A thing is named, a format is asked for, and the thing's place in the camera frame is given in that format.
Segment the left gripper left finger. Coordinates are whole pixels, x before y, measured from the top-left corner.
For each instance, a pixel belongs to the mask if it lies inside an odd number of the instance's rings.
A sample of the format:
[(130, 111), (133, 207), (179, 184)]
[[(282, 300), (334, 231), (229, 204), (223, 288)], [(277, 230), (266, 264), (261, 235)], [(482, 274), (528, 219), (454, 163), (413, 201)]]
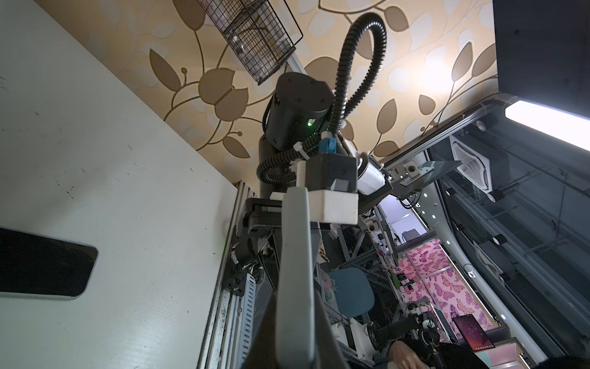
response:
[(268, 301), (258, 333), (250, 351), (242, 365), (242, 369), (275, 369), (277, 293), (274, 292)]

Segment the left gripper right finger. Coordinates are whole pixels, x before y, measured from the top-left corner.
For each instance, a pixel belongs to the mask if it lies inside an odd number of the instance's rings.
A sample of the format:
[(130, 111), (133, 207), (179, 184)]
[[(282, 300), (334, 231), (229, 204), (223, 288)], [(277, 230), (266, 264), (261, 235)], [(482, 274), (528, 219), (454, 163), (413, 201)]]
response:
[(340, 352), (324, 310), (321, 296), (314, 292), (315, 359), (313, 368), (346, 369), (350, 366)]

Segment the black smartphone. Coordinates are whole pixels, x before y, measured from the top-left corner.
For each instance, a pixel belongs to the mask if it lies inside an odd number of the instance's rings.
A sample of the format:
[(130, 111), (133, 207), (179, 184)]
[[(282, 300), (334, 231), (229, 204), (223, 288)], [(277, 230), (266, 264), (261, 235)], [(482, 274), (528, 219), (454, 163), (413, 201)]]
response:
[(281, 215), (282, 252), (275, 328), (280, 368), (312, 368), (316, 361), (315, 296), (308, 190), (287, 190)]
[(77, 298), (90, 281), (98, 249), (1, 229), (1, 293)]

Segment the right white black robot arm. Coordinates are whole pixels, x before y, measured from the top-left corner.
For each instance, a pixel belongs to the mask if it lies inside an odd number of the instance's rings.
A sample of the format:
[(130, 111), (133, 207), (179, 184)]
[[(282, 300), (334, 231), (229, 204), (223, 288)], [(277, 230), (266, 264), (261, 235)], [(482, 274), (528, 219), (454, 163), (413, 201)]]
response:
[[(357, 90), (348, 93), (353, 58), (367, 32), (373, 55)], [(270, 193), (295, 194), (311, 221), (354, 224), (359, 214), (358, 181), (370, 164), (346, 152), (339, 138), (347, 116), (373, 87), (384, 64), (387, 31), (374, 12), (349, 28), (338, 61), (335, 86), (299, 72), (279, 78), (263, 116), (261, 162), (257, 177)]]

